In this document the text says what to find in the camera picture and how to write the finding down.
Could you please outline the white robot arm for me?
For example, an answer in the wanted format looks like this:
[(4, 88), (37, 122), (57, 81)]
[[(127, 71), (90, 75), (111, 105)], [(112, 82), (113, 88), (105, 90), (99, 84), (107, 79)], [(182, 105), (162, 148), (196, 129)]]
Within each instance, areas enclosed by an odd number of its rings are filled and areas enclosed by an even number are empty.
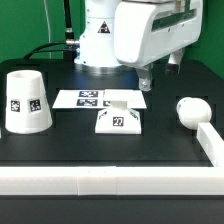
[(85, 30), (75, 64), (95, 74), (133, 68), (139, 89), (152, 87), (153, 63), (168, 58), (178, 74), (187, 46), (201, 33), (203, 0), (85, 0)]

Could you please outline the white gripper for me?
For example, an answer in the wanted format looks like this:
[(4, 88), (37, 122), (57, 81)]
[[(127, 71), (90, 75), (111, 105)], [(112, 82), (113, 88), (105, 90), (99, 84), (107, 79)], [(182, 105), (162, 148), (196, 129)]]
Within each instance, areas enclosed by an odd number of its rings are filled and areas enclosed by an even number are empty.
[(184, 55), (181, 48), (198, 40), (202, 14), (203, 0), (122, 1), (118, 5), (114, 22), (115, 57), (121, 64), (137, 68), (141, 91), (152, 89), (150, 63), (168, 54), (166, 73), (179, 74)]

